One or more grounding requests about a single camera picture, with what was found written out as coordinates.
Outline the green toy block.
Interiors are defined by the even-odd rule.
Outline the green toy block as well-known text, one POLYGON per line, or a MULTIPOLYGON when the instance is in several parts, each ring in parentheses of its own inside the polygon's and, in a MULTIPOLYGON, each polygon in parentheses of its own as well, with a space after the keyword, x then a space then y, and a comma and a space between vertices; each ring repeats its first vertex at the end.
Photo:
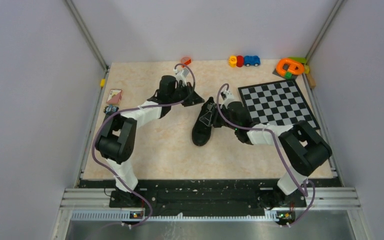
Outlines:
POLYGON ((308 62, 305 57, 289 56, 288 58, 293 60, 293 61, 299 62, 299 63, 301 63, 303 65, 306 65, 307 62, 308 62))

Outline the red toy cylinder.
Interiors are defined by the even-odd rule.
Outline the red toy cylinder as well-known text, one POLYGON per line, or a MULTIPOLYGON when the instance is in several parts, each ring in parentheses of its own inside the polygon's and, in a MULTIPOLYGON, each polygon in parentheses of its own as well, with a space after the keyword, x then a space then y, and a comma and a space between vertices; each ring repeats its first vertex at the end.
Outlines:
POLYGON ((244 65, 244 57, 242 55, 237 55, 236 56, 236 66, 238 68, 241 68, 241 67, 243 67, 243 65, 244 65))

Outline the yellow toy cylinder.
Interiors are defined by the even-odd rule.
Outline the yellow toy cylinder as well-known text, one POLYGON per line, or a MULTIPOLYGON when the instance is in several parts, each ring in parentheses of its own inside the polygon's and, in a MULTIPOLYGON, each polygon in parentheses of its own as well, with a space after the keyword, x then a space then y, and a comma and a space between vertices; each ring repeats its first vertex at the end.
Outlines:
POLYGON ((232 68, 235 68, 237 66, 237 56, 236 55, 231 55, 228 58, 228 65, 232 68))

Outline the aluminium frame rail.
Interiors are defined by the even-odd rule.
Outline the aluminium frame rail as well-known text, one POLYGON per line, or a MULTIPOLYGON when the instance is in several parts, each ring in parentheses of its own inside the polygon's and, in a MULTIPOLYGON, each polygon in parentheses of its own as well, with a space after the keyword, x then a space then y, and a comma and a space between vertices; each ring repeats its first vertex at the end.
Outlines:
POLYGON ((77 9, 73 0, 63 0, 67 10, 71 14, 77 28, 79 29, 83 39, 85 40, 87 46, 89 47, 92 55, 97 60, 99 66, 106 72, 109 69, 108 64, 104 60, 104 57, 99 50, 92 34, 90 33, 85 21, 83 20, 81 13, 77 9))

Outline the wooden block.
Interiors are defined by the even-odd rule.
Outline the wooden block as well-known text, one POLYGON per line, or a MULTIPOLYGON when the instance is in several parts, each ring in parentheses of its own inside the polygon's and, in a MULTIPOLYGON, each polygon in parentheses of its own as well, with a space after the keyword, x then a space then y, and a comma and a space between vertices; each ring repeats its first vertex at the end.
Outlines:
POLYGON ((314 89, 316 86, 317 86, 317 83, 315 81, 315 79, 313 78, 313 76, 308 73, 306 74, 306 78, 307 78, 307 82, 308 82, 308 85, 311 89, 314 89))

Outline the blue toy car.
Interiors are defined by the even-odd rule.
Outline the blue toy car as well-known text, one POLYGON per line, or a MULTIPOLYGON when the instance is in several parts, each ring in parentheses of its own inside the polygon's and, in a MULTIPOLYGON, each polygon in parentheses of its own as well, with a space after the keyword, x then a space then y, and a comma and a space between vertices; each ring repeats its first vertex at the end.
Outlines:
POLYGON ((261 64, 261 60, 257 55, 246 55, 243 57, 243 65, 246 67, 255 66, 258 67, 261 64))

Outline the orange toy brick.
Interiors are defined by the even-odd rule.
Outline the orange toy brick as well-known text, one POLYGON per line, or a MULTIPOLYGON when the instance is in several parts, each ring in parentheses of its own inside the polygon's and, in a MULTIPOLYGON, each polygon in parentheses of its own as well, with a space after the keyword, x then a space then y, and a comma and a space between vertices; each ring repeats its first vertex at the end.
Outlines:
POLYGON ((180 60, 180 63, 186 66, 191 64, 191 62, 192 62, 192 58, 189 56, 182 57, 180 60))

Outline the small blue toy robot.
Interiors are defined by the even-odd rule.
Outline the small blue toy robot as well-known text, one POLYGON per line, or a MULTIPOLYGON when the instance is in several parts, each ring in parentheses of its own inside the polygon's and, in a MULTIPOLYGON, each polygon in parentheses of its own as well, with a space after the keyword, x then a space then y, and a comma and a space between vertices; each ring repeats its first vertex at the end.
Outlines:
POLYGON ((118 106, 115 105, 107 105, 104 107, 103 112, 105 115, 112 115, 113 113, 119 110, 118 106))

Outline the black canvas sneaker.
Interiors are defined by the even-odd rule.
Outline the black canvas sneaker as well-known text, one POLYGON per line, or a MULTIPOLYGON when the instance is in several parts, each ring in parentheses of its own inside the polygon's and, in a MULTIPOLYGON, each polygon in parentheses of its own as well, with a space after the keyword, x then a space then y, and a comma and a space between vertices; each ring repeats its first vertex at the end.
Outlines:
POLYGON ((212 96, 202 105, 197 120, 192 128, 191 139, 193 144, 198 147, 204 146, 211 138, 212 127, 207 127, 201 122, 201 116, 204 115, 206 106, 209 105, 209 103, 215 103, 212 96))

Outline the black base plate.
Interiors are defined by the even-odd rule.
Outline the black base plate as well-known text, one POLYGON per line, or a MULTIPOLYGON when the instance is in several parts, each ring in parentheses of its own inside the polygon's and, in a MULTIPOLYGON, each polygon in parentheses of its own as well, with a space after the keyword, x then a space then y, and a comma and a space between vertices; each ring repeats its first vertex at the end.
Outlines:
POLYGON ((134 193, 114 190, 111 208, 144 208, 153 217, 263 216, 276 207, 306 207, 296 190, 285 196, 273 179, 140 180, 134 193))

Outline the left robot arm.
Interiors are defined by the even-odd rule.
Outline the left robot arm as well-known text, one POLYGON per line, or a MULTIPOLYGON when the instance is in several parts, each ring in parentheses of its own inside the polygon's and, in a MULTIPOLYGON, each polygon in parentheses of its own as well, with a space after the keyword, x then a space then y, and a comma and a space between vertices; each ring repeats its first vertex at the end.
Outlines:
POLYGON ((121 200, 129 207, 140 202, 135 190, 138 179, 130 157, 134 151, 137 130, 147 123, 163 118, 175 105, 194 106, 204 102, 195 91, 195 82, 164 75, 159 88, 143 104, 106 114, 93 141, 94 148, 106 160, 101 165, 113 173, 116 188, 123 191, 121 200))

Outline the black white checkerboard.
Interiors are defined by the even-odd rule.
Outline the black white checkerboard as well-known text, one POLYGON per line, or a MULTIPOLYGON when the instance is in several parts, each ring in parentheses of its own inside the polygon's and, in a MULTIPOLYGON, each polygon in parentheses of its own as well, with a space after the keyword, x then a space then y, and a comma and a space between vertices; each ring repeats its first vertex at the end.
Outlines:
POLYGON ((310 105, 295 80, 287 79, 238 88, 252 120, 265 125, 294 125, 306 121, 320 129, 310 105))

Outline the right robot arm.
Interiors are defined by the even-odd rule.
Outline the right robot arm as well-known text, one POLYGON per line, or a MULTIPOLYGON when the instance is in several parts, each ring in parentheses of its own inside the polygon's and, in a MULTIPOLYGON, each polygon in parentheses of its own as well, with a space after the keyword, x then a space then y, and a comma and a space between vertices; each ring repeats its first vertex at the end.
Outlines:
POLYGON ((270 145, 276 148, 286 173, 278 180, 273 200, 287 206, 294 198, 293 192, 305 192, 303 184, 308 177, 332 156, 332 149, 316 130, 305 120, 292 125, 270 125, 253 121, 248 110, 239 101, 216 104, 209 98, 201 108, 192 128, 192 141, 196 146, 205 145, 213 128, 228 127, 237 139, 248 145, 270 145))

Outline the pink tangram puzzle box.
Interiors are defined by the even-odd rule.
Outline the pink tangram puzzle box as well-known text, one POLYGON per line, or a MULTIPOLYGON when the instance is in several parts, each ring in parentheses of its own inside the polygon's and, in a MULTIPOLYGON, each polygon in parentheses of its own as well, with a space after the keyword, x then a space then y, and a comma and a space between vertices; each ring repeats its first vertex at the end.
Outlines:
POLYGON ((123 90, 122 89, 111 89, 109 91, 109 95, 107 98, 106 103, 108 105, 115 105, 118 106, 123 96, 123 90))

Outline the yellow clip on rail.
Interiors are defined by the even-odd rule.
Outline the yellow clip on rail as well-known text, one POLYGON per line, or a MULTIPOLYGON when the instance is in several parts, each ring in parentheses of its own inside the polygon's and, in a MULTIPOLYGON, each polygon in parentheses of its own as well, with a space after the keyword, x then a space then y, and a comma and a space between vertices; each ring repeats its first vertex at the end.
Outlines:
POLYGON ((100 86, 101 88, 103 88, 103 87, 105 86, 105 84, 106 84, 106 79, 105 79, 105 78, 102 78, 101 81, 100 81, 99 86, 100 86))

